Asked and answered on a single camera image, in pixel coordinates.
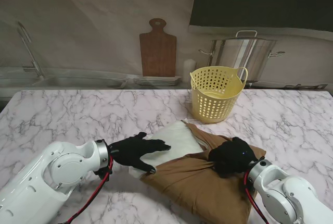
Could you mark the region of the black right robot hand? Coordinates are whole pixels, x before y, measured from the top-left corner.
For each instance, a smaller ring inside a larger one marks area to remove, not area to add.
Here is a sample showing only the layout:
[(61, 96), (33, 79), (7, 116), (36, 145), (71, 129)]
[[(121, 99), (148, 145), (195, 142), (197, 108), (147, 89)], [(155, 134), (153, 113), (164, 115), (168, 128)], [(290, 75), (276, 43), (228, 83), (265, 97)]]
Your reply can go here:
[(244, 140), (233, 137), (209, 152), (208, 161), (213, 162), (213, 170), (221, 177), (227, 178), (248, 170), (252, 163), (258, 161), (254, 151)]

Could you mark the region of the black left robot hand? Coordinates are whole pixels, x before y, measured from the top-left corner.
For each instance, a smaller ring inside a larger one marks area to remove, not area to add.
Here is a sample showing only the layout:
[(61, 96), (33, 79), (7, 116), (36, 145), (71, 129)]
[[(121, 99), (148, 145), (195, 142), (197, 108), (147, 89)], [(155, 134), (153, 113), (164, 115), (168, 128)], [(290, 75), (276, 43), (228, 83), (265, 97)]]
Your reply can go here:
[(147, 133), (140, 132), (135, 136), (110, 144), (108, 148), (113, 160), (120, 165), (131, 166), (141, 171), (155, 174), (156, 169), (154, 166), (143, 162), (140, 158), (146, 154), (168, 151), (171, 146), (160, 139), (146, 140), (146, 135)]

